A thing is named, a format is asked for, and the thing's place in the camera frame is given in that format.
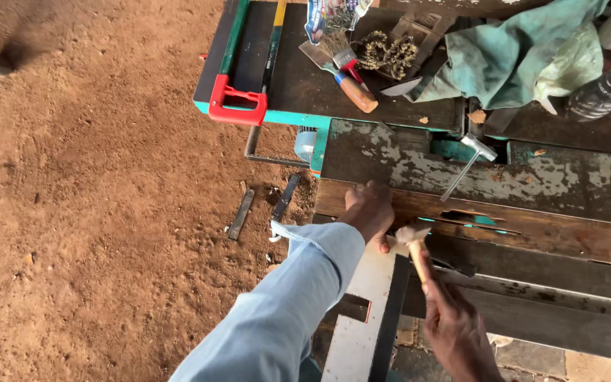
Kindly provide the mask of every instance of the green cloth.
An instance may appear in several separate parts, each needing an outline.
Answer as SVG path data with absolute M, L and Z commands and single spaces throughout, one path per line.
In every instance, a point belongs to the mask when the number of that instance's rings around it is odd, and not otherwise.
M 539 73 L 565 40 L 598 17 L 607 1 L 555 0 L 500 24 L 449 33 L 449 60 L 420 95 L 418 89 L 408 95 L 416 102 L 478 97 L 484 109 L 525 105 L 534 98 Z

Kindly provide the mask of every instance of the workbench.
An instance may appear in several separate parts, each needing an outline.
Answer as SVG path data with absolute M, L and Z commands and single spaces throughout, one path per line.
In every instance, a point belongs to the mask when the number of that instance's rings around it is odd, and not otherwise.
M 521 1 L 520 6 L 546 2 Z M 394 0 L 383 4 L 403 6 Z M 225 2 L 193 96 L 203 112 L 235 7 L 236 1 Z M 274 3 L 251 3 L 231 86 L 259 91 L 272 27 L 266 20 L 275 9 Z M 496 17 L 491 10 L 467 11 Z M 370 9 L 353 39 L 391 30 L 402 14 Z M 311 163 L 320 176 L 313 222 L 340 216 L 352 184 L 369 179 L 389 184 L 395 228 L 417 219 L 433 221 L 427 241 L 431 254 L 457 268 L 477 269 L 472 277 L 451 271 L 444 277 L 479 308 L 489 332 L 611 358 L 611 115 L 580 124 L 525 106 L 503 133 L 484 132 L 499 159 L 476 162 L 442 203 L 439 196 L 471 154 L 453 140 L 467 125 L 466 100 L 411 104 L 381 97 L 378 89 L 388 82 L 361 71 L 379 100 L 372 113 L 361 112 L 342 97 L 331 74 L 299 51 L 307 39 L 305 15 L 306 5 L 287 5 L 266 121 L 318 128 Z M 226 103 L 249 107 L 241 99 Z M 422 117 L 429 122 L 420 123 Z M 379 126 L 381 121 L 391 131 Z M 424 308 L 412 272 L 402 311 L 424 317 Z

